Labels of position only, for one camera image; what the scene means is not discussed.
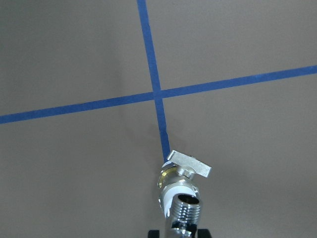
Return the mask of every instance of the gray surface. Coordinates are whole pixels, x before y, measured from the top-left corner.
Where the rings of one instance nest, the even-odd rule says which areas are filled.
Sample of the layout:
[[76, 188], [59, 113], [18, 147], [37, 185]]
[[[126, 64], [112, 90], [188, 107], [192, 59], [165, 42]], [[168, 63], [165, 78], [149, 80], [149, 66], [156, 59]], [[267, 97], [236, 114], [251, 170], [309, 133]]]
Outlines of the gray surface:
[[165, 99], [172, 148], [213, 167], [215, 238], [316, 237], [316, 102], [316, 75]]
[[317, 2], [151, 0], [163, 89], [314, 65]]
[[2, 1], [0, 112], [152, 90], [134, 1]]
[[2, 125], [0, 237], [146, 236], [158, 134], [153, 102]]
[[[162, 88], [316, 64], [316, 1], [148, 2]], [[2, 1], [1, 115], [151, 91], [135, 1]], [[164, 100], [213, 238], [315, 238], [317, 76]], [[0, 237], [162, 229], [153, 102], [0, 126]]]

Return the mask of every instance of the threaded pipe fitting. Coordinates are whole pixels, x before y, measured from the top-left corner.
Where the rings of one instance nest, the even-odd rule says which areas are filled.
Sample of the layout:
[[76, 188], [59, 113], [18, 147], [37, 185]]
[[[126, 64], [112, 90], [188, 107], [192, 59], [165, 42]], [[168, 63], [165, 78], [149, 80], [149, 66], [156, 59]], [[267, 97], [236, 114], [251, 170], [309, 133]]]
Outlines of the threaded pipe fitting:
[[172, 229], [186, 230], [195, 234], [200, 218], [201, 203], [198, 198], [188, 194], [173, 197], [169, 221]]

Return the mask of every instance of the metal pipe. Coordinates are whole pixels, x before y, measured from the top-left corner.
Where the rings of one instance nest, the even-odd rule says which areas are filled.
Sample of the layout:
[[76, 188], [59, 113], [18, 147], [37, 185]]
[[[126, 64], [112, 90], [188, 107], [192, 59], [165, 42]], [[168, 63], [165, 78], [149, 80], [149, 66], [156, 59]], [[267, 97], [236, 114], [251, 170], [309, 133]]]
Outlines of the metal pipe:
[[174, 150], [167, 159], [158, 182], [165, 238], [194, 238], [202, 202], [192, 179], [195, 174], [208, 177], [211, 167]]

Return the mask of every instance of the tape line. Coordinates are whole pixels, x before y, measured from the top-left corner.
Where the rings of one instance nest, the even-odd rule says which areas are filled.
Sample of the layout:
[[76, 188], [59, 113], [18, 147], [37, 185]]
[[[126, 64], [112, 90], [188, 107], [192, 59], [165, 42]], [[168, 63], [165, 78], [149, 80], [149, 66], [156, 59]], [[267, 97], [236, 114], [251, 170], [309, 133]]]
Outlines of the tape line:
[[149, 16], [147, 11], [146, 1], [138, 0], [137, 3], [138, 3], [144, 45], [145, 45], [145, 50], [146, 50], [146, 54], [148, 58], [150, 77], [151, 77], [151, 83], [152, 83], [152, 89], [153, 89], [153, 95], [154, 95], [154, 102], [155, 102], [155, 108], [156, 108], [156, 113], [158, 118], [160, 141], [162, 145], [164, 161], [166, 161], [167, 156], [170, 153], [170, 147], [169, 147], [169, 141], [168, 141], [168, 134], [166, 131], [164, 105], [163, 105], [163, 99], [162, 99], [162, 94], [160, 89], [159, 72], [158, 72], [157, 62], [155, 58], [155, 51], [154, 51], [154, 45], [152, 40]]
[[30, 120], [30, 119], [51, 117], [51, 116], [62, 115], [62, 114], [77, 113], [77, 112], [89, 111], [89, 110], [100, 109], [100, 108], [115, 107], [115, 106], [120, 106], [125, 104], [145, 102], [145, 101], [149, 101], [153, 99], [154, 99], [153, 93], [149, 92], [149, 93], [135, 94], [131, 96], [93, 101], [88, 103], [72, 104], [72, 105], [66, 105], [66, 106], [55, 107], [55, 108], [46, 108], [46, 109], [40, 109], [35, 111], [23, 112], [23, 113], [15, 113], [15, 114], [0, 116], [0, 124], [10, 123], [10, 122], [20, 121], [20, 120]]
[[166, 89], [166, 90], [162, 90], [162, 97], [170, 98], [170, 97], [176, 97], [181, 95], [212, 91], [212, 90], [217, 90], [222, 88], [237, 87], [237, 86], [253, 84], [253, 83], [261, 83], [261, 82], [267, 82], [267, 81], [273, 81], [273, 80], [279, 80], [279, 79], [304, 76], [304, 75], [315, 74], [315, 73], [317, 73], [317, 65], [277, 71], [272, 73], [251, 75], [251, 76], [240, 77], [240, 78], [232, 78], [232, 79], [210, 82], [210, 83], [202, 83], [202, 84], [185, 86], [180, 88]]

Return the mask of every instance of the blue tape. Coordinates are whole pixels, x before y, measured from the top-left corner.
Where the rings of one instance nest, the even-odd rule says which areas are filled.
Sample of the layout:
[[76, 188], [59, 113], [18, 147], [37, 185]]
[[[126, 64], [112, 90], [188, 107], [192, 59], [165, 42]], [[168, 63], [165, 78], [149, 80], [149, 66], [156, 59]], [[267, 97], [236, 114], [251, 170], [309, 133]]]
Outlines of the blue tape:
[[200, 92], [212, 91], [212, 90], [217, 90], [222, 88], [237, 87], [237, 86], [242, 86], [247, 84], [286, 79], [286, 78], [304, 76], [304, 75], [315, 74], [315, 73], [317, 73], [317, 65], [289, 69], [284, 71], [277, 71], [272, 73], [257, 74], [257, 75], [240, 77], [240, 78], [232, 78], [228, 80], [203, 83], [203, 84], [185, 86], [180, 88], [166, 89], [166, 90], [162, 90], [161, 93], [163, 98], [170, 98], [170, 97], [176, 97], [176, 96], [181, 96], [186, 94], [200, 93]]
[[162, 145], [164, 161], [166, 161], [167, 156], [170, 153], [170, 147], [169, 147], [168, 135], [166, 130], [166, 119], [165, 119], [164, 105], [163, 105], [163, 99], [162, 99], [160, 83], [159, 83], [159, 72], [158, 72], [157, 62], [155, 58], [155, 51], [154, 51], [154, 45], [152, 40], [147, 5], [145, 0], [138, 0], [137, 2], [138, 2], [141, 27], [143, 32], [144, 45], [145, 45], [145, 50], [146, 50], [146, 54], [148, 58], [155, 108], [156, 108], [157, 118], [158, 118], [160, 141]]
[[23, 113], [15, 113], [15, 114], [0, 116], [0, 124], [10, 123], [10, 122], [20, 121], [20, 120], [30, 120], [30, 119], [51, 117], [51, 116], [62, 115], [62, 114], [83, 112], [83, 111], [89, 111], [89, 110], [100, 109], [100, 108], [109, 108], [109, 107], [115, 107], [115, 106], [120, 106], [125, 104], [145, 102], [145, 101], [149, 101], [153, 99], [154, 99], [153, 93], [149, 92], [149, 93], [135, 94], [131, 96], [93, 101], [88, 103], [66, 105], [66, 106], [55, 107], [55, 108], [46, 108], [46, 109], [40, 109], [40, 110], [35, 110], [30, 112], [23, 112]]
[[[212, 91], [216, 89], [236, 87], [236, 86], [242, 86], [247, 84], [261, 83], [266, 81], [286, 79], [286, 78], [292, 78], [292, 77], [298, 77], [298, 76], [304, 76], [304, 75], [310, 75], [310, 74], [316, 74], [316, 73], [317, 73], [317, 65], [312, 65], [312, 66], [307, 66], [303, 68], [289, 69], [285, 71], [264, 73], [264, 74], [222, 80], [217, 82], [211, 82], [211, 83], [203, 83], [203, 84], [191, 85], [191, 86], [180, 87], [180, 88], [166, 89], [166, 90], [162, 90], [160, 93], [161, 93], [161, 97], [170, 98], [170, 97], [176, 97], [176, 96], [181, 96], [186, 94], [206, 92], [206, 91]], [[100, 108], [115, 107], [115, 106], [145, 102], [150, 100], [154, 100], [154, 95], [152, 92], [105, 99], [100, 101], [93, 101], [93, 102], [82, 103], [82, 104], [73, 104], [73, 105], [66, 105], [66, 106], [55, 107], [55, 108], [40, 109], [35, 111], [0, 116], [0, 124], [21, 121], [21, 120], [51, 117], [51, 116], [57, 116], [61, 114], [83, 112], [83, 111], [89, 111], [89, 110], [100, 109]], [[160, 120], [164, 121], [165, 114], [161, 114], [159, 110], [160, 108], [162, 108], [162, 106], [159, 106], [157, 109], [159, 118]]]

